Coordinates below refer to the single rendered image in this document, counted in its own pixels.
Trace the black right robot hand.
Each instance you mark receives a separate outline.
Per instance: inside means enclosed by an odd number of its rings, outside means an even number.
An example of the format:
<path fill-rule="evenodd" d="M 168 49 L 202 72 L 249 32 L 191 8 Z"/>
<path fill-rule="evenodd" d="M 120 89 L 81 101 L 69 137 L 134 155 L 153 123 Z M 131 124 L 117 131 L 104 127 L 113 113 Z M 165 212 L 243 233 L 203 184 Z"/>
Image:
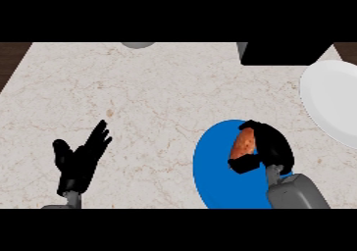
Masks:
<path fill-rule="evenodd" d="M 239 159 L 228 160 L 230 168 L 245 174 L 259 168 L 259 164 L 267 167 L 282 165 L 282 175 L 292 172 L 295 166 L 295 156 L 289 141 L 283 133 L 268 124 L 253 120 L 246 121 L 240 125 L 240 132 L 245 128 L 253 129 L 255 149 L 252 154 L 246 154 Z"/>

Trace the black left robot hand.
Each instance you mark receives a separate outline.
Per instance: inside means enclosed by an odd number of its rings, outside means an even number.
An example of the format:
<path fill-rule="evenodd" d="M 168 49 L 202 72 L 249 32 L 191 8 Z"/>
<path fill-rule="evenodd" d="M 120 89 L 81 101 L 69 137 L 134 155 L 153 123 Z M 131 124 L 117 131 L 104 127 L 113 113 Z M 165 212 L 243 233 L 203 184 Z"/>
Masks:
<path fill-rule="evenodd" d="M 89 188 L 98 161 L 106 153 L 112 142 L 109 136 L 107 122 L 100 121 L 86 143 L 72 150 L 63 139 L 52 142 L 54 163 L 61 172 L 57 194 L 63 196 L 75 191 L 83 194 Z"/>

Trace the blue plate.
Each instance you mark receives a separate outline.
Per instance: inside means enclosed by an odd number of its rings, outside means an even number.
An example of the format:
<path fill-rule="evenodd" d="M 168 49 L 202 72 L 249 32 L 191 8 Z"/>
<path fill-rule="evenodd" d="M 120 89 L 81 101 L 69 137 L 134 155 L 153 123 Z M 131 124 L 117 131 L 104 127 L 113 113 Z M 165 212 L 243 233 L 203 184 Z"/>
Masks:
<path fill-rule="evenodd" d="M 209 209 L 270 208 L 264 164 L 239 174 L 228 164 L 231 148 L 246 121 L 228 120 L 202 135 L 193 155 L 193 176 L 202 201 Z"/>

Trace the white plate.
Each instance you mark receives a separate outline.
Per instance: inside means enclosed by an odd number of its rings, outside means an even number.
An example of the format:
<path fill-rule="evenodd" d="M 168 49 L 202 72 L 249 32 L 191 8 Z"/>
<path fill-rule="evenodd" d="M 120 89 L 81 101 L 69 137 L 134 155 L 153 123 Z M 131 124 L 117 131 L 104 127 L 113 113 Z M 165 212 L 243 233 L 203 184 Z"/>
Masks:
<path fill-rule="evenodd" d="M 301 99 L 319 128 L 357 149 L 357 65 L 336 60 L 313 63 L 301 76 Z"/>

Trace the black appliance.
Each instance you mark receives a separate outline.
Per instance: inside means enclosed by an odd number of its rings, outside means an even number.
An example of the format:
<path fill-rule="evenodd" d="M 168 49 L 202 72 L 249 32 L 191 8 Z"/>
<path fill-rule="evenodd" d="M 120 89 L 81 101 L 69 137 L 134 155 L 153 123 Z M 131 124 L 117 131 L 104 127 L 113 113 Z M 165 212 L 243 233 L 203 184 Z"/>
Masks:
<path fill-rule="evenodd" d="M 239 42 L 245 66 L 310 66 L 321 57 L 332 42 Z"/>

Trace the grey round object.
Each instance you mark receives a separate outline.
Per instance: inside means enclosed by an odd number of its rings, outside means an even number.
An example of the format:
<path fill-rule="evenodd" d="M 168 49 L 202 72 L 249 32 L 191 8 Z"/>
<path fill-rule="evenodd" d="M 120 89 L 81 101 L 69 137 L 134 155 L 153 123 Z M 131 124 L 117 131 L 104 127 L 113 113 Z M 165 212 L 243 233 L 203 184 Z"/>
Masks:
<path fill-rule="evenodd" d="M 120 42 L 120 43 L 131 49 L 143 49 L 154 44 L 154 42 Z"/>

